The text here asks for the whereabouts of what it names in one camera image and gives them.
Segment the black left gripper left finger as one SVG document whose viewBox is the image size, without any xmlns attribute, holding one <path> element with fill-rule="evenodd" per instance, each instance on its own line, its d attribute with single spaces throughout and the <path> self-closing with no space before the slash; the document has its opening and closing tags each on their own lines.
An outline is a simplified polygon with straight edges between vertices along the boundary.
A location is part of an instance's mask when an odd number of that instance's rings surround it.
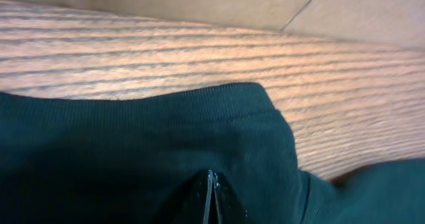
<svg viewBox="0 0 425 224">
<path fill-rule="evenodd" d="M 212 171 L 201 171 L 178 187 L 155 215 L 157 224 L 209 224 Z"/>
</svg>

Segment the black polo shirt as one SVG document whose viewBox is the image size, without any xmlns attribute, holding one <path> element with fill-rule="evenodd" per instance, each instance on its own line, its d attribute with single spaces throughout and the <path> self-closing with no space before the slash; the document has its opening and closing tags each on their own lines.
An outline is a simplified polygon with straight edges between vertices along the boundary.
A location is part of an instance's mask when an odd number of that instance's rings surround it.
<svg viewBox="0 0 425 224">
<path fill-rule="evenodd" d="M 137 100 L 1 95 L 2 223 L 156 223 L 201 171 L 222 173 L 252 223 L 423 223 L 424 160 L 336 183 L 298 167 L 266 91 L 234 83 Z"/>
</svg>

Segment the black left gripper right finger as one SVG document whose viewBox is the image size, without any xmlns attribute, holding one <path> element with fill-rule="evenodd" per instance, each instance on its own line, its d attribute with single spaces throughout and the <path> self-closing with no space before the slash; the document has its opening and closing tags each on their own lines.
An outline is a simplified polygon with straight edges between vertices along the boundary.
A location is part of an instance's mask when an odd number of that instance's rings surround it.
<svg viewBox="0 0 425 224">
<path fill-rule="evenodd" d="M 212 220 L 216 224 L 252 224 L 247 210 L 222 173 L 212 175 Z"/>
</svg>

